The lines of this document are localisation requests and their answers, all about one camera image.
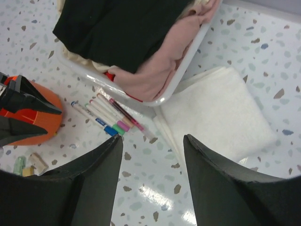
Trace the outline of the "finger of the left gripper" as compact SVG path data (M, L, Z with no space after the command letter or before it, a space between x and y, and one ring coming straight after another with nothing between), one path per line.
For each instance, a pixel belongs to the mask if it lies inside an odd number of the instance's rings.
M13 118L0 117L0 146L35 145L48 132L42 127Z
M23 109L51 114L62 113L22 75L8 77L2 74L0 76L0 107L12 113Z

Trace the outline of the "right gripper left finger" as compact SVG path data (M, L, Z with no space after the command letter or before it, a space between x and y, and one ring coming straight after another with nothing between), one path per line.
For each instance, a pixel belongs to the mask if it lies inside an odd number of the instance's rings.
M0 173L3 226L108 226L123 154L121 136L41 176Z

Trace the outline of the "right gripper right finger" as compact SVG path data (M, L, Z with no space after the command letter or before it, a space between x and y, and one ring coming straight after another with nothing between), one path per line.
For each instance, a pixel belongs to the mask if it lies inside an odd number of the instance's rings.
M183 147L199 226L298 226L301 178L278 178L248 169L192 135Z

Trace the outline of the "orange round divided organizer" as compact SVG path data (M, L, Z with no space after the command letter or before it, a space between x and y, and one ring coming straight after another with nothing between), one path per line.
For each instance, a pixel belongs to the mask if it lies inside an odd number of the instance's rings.
M63 118L63 106L60 98L53 91L31 80L29 81L32 83L32 85L34 85L34 87L42 94L42 96L47 101L49 101L50 103L58 107L62 111L62 113L51 114L51 113L38 112L32 109L23 109L17 111L16 113L12 113L5 110L4 108L2 109L0 108L0 116L17 119L44 128L45 130L47 130L48 134L40 137L42 138L41 143L43 143L51 139L58 131Z

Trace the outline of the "green cap white marker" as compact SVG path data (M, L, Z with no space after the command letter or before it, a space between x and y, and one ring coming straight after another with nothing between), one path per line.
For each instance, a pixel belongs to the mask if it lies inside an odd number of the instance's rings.
M115 129L120 135L125 134L125 130L118 125L118 120L114 117L107 116L105 113L100 112L96 108L94 108L91 104L85 104L85 107L91 111L94 115L96 115L99 119L104 121L108 126Z

